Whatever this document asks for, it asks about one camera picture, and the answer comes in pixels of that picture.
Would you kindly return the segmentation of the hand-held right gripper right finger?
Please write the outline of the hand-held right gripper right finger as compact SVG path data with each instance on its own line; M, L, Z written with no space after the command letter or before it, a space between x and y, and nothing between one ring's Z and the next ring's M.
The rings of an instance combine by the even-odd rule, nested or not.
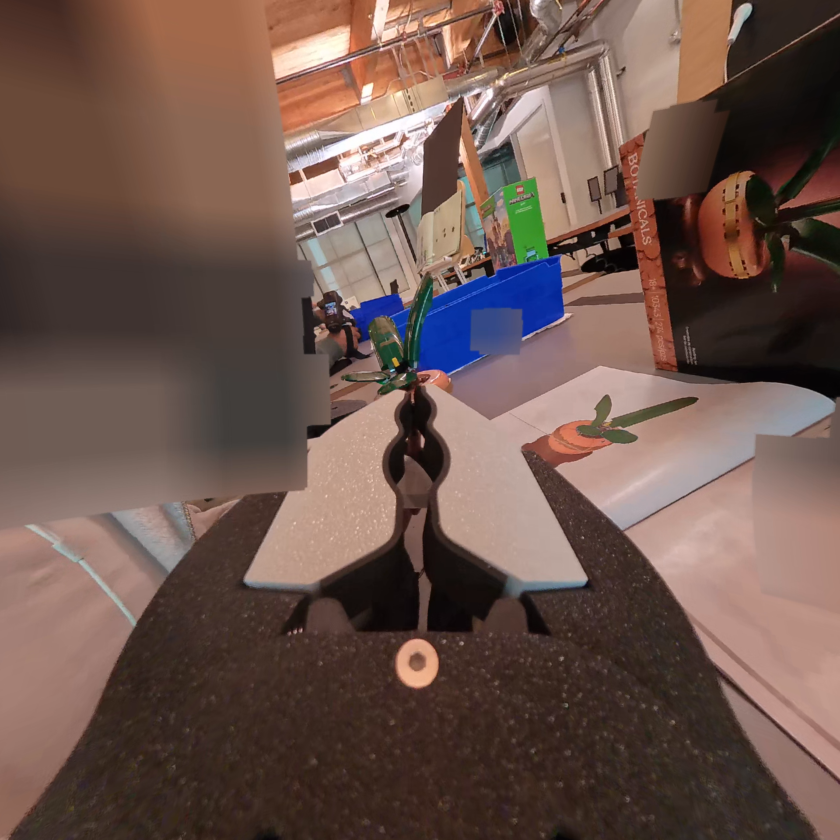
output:
M427 629L547 634L533 597L587 575L523 453L434 385L420 388L420 444Z

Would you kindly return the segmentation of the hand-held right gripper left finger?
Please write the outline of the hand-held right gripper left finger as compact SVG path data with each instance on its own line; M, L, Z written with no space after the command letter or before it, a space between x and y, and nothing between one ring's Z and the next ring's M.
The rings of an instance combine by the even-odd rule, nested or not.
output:
M244 583L338 601L368 629L414 630L419 584L404 545L407 394L389 394L330 428L308 453L308 485L286 494Z

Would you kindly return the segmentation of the white instruction booklet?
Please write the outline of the white instruction booklet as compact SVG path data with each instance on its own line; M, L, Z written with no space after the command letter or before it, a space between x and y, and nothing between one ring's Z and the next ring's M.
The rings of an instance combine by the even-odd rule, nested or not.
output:
M599 366L493 420L623 529L792 436L834 404L768 382L697 384Z

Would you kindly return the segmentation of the toy brick potted plant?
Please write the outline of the toy brick potted plant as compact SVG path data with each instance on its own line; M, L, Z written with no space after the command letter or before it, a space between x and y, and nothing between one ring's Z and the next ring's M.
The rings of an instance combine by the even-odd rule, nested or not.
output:
M376 383L380 386L379 396L397 390L411 391L419 385L435 385L452 393L452 382L446 373L419 369L424 321L432 306L433 296L433 276L425 274L408 312L404 338L401 338L392 318L382 316L373 319L369 325L369 334L381 369L343 374L342 379L346 382Z

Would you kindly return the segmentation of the large blue plastic bin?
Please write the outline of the large blue plastic bin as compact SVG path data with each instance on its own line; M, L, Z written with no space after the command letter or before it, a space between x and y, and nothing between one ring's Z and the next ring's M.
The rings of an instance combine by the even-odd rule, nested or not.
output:
M548 328L564 317L559 256L498 269L493 276L470 280L432 299L421 337L418 369L447 374L479 360L470 348L472 312L521 311L521 336Z

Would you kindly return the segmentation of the small blue plastic bin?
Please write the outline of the small blue plastic bin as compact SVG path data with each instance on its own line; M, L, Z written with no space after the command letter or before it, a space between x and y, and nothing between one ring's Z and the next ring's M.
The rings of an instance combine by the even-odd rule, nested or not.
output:
M370 322L378 317L391 317L404 310L404 302L399 294L393 294L364 301L353 317L361 328L368 328Z

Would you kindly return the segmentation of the person's grey hoodie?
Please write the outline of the person's grey hoodie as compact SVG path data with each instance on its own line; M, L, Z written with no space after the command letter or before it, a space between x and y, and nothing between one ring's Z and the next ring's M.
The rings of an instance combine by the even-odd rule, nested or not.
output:
M165 577L236 502L165 503L2 530L2 838L67 761Z

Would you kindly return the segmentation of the cream board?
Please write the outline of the cream board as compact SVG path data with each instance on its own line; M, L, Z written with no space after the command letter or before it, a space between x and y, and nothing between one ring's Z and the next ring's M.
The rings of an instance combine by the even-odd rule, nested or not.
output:
M465 229L466 190L456 181L456 192L433 212L422 216L417 230L416 269L424 276L454 268L474 253Z

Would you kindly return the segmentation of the green toy set box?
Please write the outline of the green toy set box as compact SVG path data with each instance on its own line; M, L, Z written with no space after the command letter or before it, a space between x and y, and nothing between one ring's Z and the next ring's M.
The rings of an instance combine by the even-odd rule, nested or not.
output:
M495 271L549 257L536 179L503 186L479 217Z

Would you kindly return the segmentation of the dark toy plant set box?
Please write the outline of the dark toy plant set box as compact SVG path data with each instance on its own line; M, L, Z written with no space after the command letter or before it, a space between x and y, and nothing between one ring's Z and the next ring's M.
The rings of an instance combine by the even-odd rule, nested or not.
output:
M752 2L725 81L621 147L654 364L839 393L838 2Z

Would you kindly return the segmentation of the wooden background table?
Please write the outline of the wooden background table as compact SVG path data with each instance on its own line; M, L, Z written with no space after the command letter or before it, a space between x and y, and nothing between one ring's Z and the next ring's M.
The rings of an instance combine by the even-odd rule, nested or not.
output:
M596 245L606 249L604 243L609 238L619 238L632 232L630 208L625 206L610 215L548 239L549 256L572 256Z

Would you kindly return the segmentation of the black panel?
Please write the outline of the black panel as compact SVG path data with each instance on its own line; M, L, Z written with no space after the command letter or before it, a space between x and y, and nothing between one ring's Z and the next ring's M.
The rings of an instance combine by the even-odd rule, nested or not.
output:
M457 192L463 118L464 101L459 98L423 145L422 217Z

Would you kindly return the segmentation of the silver ventilation duct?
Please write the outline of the silver ventilation duct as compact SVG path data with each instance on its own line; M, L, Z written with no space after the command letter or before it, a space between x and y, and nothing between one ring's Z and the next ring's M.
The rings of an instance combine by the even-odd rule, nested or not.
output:
M502 72L493 67L449 80L434 77L289 134L285 139L288 171L303 170L394 133L413 131L440 118L449 103L470 96L478 97L468 114L476 149L489 143L492 150L502 137L501 113L508 102L576 73L590 78L602 157L612 165L626 138L625 123L616 95L610 47L603 40L594 40L518 70Z

